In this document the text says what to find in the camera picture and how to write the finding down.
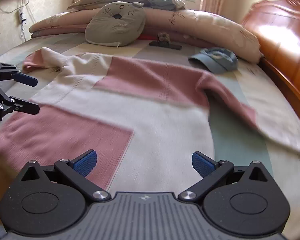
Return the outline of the pink floral folded quilt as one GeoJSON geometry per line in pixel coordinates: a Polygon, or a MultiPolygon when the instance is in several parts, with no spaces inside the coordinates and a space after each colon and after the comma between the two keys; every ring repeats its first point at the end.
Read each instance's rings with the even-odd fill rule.
{"type": "MultiPolygon", "coordinates": [[[[100,8],[64,12],[43,19],[29,28],[32,37],[83,32],[100,8]]],[[[262,57],[258,38],[242,25],[204,11],[167,11],[145,8],[144,34],[167,32],[174,41],[203,47],[204,43],[226,48],[238,57],[258,63],[262,57]]]]}

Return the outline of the folded grey-green cloth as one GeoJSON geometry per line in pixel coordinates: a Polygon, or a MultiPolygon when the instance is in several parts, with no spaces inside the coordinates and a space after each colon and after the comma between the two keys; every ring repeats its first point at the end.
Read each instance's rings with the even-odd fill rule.
{"type": "Polygon", "coordinates": [[[149,0],[149,6],[153,9],[178,11],[186,9],[182,0],[149,0]]]}

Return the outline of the blue baseball cap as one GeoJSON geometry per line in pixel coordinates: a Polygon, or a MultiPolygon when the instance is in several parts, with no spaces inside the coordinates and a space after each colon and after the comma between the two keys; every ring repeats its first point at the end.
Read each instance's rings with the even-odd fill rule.
{"type": "Polygon", "coordinates": [[[213,74],[232,72],[238,68],[237,56],[225,48],[204,48],[199,53],[189,56],[188,59],[198,61],[213,74]]]}

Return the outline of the wooden headboard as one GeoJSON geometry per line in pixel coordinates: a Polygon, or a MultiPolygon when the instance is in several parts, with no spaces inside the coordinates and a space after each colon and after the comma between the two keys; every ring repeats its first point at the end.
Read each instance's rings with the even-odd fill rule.
{"type": "Polygon", "coordinates": [[[241,24],[259,40],[259,66],[300,118],[300,0],[257,2],[241,24]]]}

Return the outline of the grey cat face cushion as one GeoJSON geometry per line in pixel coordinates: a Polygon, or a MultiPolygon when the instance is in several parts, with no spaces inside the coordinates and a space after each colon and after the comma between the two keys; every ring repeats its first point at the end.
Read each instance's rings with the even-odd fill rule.
{"type": "Polygon", "coordinates": [[[85,39],[101,46],[127,46],[141,35],[145,23],[142,3],[112,2],[103,6],[89,22],[85,39]]]}

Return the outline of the black phone with flower holder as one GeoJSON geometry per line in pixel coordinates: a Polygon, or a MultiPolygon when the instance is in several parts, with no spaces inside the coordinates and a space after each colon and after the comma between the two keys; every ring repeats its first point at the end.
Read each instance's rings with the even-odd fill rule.
{"type": "Polygon", "coordinates": [[[181,50],[182,46],[178,44],[173,44],[170,40],[168,33],[161,32],[157,34],[157,40],[149,43],[150,46],[168,48],[173,50],[181,50]]]}

